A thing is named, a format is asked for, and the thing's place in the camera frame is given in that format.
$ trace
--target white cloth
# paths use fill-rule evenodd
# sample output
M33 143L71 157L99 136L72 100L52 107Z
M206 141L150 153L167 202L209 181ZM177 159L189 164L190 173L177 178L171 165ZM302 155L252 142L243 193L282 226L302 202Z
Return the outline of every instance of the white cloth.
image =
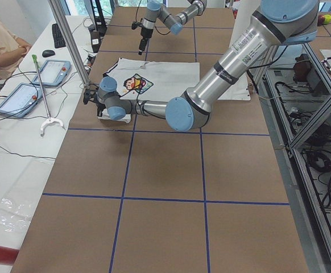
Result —
M117 92L125 100L134 100L140 93L140 100L167 102L181 96L188 87L197 85L200 81L200 64L119 58L106 74L116 80ZM249 100L246 89L247 80L243 76L220 100Z

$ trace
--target green handle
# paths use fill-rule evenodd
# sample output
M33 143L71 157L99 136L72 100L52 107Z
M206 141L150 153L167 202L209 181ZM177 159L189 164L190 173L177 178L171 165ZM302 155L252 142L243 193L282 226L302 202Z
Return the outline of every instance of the green handle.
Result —
M36 55L35 54L33 54L33 55L31 55L32 56L32 58L33 58L33 61L36 63L37 61L36 61Z

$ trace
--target sticker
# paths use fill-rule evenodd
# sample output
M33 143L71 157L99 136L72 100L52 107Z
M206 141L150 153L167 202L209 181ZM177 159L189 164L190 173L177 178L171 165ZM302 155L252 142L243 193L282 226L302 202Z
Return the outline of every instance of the sticker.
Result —
M252 32L243 33L231 46L237 58L246 66L251 65L268 47Z
M135 91L139 94L143 94L154 84L151 81L148 81L146 78L143 78L139 74L133 75L133 77L128 78L124 82L124 87L126 88L123 91L123 96L128 92Z

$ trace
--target window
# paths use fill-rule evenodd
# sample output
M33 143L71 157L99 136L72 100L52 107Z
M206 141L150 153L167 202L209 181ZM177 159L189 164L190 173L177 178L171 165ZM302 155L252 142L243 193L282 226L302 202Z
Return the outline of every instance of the window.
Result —
M71 15L87 15L84 0L65 0L69 13ZM119 4L122 7L137 7L140 3L140 7L147 6L147 0L100 0L101 9L104 16L112 16L115 4Z

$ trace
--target tablet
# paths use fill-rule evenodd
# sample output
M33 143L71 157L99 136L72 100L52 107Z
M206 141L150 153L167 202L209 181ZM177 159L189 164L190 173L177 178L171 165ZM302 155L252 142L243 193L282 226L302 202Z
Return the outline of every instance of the tablet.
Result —
M42 98L42 90L32 84L19 84L0 104L0 114L22 118Z
M40 77L45 87L56 87L62 83L71 68L69 61L46 60L40 67ZM39 85L38 76L33 79L33 84Z

